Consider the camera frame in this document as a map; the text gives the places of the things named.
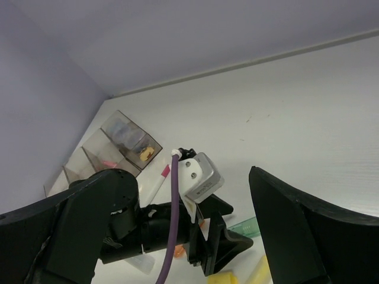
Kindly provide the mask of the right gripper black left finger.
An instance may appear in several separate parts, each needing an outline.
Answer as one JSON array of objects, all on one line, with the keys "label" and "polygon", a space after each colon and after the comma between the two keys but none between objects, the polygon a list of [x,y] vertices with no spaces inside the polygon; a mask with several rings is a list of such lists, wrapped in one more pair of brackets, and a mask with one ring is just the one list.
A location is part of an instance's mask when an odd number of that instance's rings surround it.
[{"label": "right gripper black left finger", "polygon": [[90,283],[111,216],[139,202],[136,178],[103,170],[1,215],[2,283]]}]

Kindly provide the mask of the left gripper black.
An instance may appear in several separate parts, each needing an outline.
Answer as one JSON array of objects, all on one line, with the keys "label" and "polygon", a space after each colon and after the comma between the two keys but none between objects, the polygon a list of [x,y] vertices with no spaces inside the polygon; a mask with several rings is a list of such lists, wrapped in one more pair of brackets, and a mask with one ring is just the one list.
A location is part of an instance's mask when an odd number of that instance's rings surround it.
[{"label": "left gripper black", "polygon": [[[175,244],[183,245],[188,262],[204,266],[204,276],[220,272],[238,254],[253,246],[253,240],[226,227],[224,215],[234,208],[215,195],[197,206],[197,214],[210,219],[208,238],[200,230],[199,218],[195,223],[182,201],[179,202],[179,222]],[[142,248],[150,253],[167,248],[171,223],[171,204],[152,204],[142,208]]]}]

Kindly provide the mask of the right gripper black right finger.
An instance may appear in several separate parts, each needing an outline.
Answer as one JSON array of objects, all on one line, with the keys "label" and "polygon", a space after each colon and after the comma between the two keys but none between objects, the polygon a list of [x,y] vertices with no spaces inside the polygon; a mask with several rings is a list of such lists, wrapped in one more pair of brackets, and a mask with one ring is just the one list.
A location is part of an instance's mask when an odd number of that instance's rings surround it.
[{"label": "right gripper black right finger", "polygon": [[255,166],[249,186],[274,283],[378,283],[378,217],[326,202]]}]

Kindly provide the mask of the green highlighter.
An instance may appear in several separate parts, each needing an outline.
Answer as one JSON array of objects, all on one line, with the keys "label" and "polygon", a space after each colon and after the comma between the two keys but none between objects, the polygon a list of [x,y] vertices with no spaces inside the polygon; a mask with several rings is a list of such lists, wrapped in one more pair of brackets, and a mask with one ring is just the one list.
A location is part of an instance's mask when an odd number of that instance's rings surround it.
[{"label": "green highlighter", "polygon": [[228,229],[248,238],[254,238],[261,234],[256,217],[242,221],[229,227]]}]

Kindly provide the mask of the pink highlighter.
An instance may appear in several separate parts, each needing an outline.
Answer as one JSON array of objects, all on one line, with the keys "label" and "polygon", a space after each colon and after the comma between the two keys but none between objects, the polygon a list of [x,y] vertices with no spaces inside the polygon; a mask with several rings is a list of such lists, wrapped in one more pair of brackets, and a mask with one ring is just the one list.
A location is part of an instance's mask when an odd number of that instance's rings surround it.
[{"label": "pink highlighter", "polygon": [[116,168],[117,167],[117,163],[112,162],[112,161],[102,161],[102,164],[106,167],[109,167],[109,168]]}]

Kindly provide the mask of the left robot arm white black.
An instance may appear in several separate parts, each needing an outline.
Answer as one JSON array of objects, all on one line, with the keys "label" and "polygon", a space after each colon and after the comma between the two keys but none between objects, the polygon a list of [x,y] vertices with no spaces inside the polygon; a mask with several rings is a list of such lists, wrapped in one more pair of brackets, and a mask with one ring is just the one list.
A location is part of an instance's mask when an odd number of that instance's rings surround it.
[{"label": "left robot arm white black", "polygon": [[[217,196],[211,195],[196,209],[195,222],[191,222],[184,203],[179,203],[176,244],[184,246],[191,265],[210,276],[251,248],[253,240],[227,229],[223,216],[231,214],[233,207]],[[126,211],[111,216],[100,259],[107,264],[165,249],[170,221],[169,202],[141,208],[133,201]]]}]

